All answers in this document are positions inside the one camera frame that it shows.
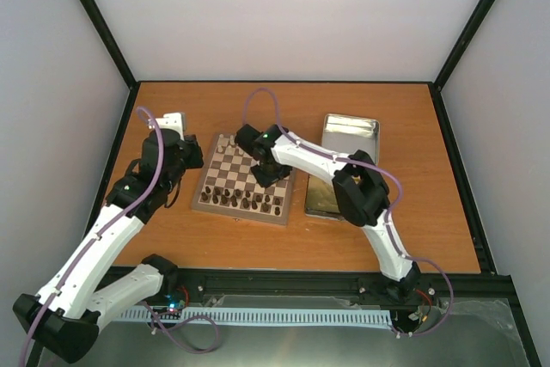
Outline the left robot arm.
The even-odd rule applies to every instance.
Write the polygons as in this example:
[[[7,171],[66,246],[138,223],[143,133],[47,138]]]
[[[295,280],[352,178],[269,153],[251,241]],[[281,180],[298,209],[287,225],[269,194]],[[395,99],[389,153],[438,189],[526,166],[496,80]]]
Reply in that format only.
[[[167,128],[151,132],[73,255],[38,293],[15,300],[13,311],[27,336],[73,364],[125,310],[149,297],[173,298],[178,267],[158,254],[104,288],[99,283],[155,212],[172,206],[184,173],[203,165],[195,136]]]

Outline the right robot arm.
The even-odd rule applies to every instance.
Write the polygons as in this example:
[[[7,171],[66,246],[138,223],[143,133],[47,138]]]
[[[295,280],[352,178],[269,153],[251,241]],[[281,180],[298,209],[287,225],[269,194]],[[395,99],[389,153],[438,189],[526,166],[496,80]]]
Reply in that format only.
[[[235,134],[235,143],[256,161],[252,173],[261,187],[273,186],[294,169],[330,185],[340,215],[361,228],[375,252],[383,276],[377,293],[394,303],[404,303],[413,294],[419,266],[395,228],[387,175],[366,152],[328,150],[278,125],[260,132],[245,124]]]

